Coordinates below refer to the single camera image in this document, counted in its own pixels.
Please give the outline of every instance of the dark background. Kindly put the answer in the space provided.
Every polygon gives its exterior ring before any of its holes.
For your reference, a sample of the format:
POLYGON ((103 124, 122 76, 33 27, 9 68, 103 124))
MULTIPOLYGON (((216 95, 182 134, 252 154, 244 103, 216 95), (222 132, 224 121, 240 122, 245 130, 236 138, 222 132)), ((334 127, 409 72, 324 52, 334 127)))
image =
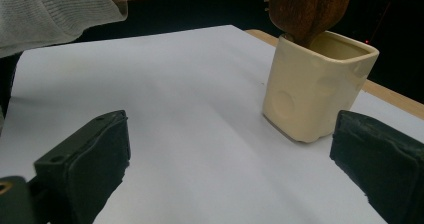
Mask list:
MULTIPOLYGON (((90 28, 75 42, 228 24, 276 37, 282 33, 269 20, 264 0, 140 0, 128 5, 126 21, 90 28)), ((424 103, 423 19, 424 0, 350 0, 343 19, 330 30, 368 42, 380 51, 368 79, 424 103)), ((16 59, 0 59, 0 68, 16 59)))

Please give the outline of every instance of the knit sweater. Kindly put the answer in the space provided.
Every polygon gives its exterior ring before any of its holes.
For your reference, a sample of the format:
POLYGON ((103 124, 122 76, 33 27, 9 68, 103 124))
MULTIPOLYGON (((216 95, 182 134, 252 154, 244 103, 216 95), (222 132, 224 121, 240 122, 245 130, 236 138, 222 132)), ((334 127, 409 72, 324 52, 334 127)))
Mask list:
POLYGON ((0 0, 0 58, 73 41, 89 27, 126 16, 126 3, 111 0, 0 0))

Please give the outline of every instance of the white table surface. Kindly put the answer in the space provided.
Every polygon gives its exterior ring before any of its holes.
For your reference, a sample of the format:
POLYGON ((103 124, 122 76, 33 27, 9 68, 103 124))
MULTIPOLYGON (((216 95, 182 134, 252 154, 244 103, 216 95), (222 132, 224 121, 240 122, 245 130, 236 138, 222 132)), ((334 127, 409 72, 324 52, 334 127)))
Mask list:
MULTIPOLYGON (((385 223, 329 158, 262 115, 274 47, 233 26, 26 51, 0 139, 0 176, 92 118, 129 117, 132 157, 95 223, 385 223)), ((424 121, 361 92, 352 111, 424 141, 424 121)))

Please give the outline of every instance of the wooden table edge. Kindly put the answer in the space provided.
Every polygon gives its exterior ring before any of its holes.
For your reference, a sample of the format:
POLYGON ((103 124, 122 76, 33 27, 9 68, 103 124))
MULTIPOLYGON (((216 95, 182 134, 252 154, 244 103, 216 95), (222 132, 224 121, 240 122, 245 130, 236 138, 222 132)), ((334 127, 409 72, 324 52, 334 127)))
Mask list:
MULTIPOLYGON (((251 29, 246 30, 246 32, 272 46, 276 46, 278 43, 278 38, 271 36, 261 30, 251 29)), ((362 90, 424 120, 424 105, 415 100, 412 100, 370 80, 365 81, 362 90)))

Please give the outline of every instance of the cream ceramic cup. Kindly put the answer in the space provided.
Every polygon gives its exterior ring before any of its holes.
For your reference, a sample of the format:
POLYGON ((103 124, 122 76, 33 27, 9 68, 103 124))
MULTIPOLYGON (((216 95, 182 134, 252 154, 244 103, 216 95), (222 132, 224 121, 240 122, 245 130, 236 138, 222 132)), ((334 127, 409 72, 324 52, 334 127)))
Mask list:
POLYGON ((372 46, 328 31, 309 49, 281 36, 263 114, 296 141, 331 134, 338 112, 351 108, 378 55, 372 46))

